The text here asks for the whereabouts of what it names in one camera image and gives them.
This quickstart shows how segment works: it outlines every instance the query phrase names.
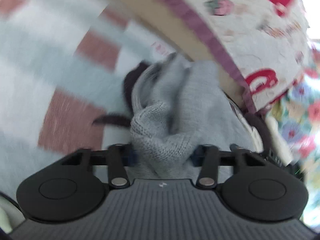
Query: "gray fabric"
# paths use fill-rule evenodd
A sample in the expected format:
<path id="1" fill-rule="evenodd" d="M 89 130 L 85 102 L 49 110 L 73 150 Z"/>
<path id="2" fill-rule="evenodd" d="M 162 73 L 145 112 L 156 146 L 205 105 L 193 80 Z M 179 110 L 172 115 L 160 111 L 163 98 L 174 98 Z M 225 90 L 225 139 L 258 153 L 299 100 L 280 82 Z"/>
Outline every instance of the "gray fabric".
<path id="1" fill-rule="evenodd" d="M 140 76 L 132 91 L 131 136 L 139 160 L 129 170 L 131 179 L 195 180 L 199 168 L 188 158 L 200 144 L 254 149 L 219 88 L 217 71 L 213 62 L 171 55 Z"/>

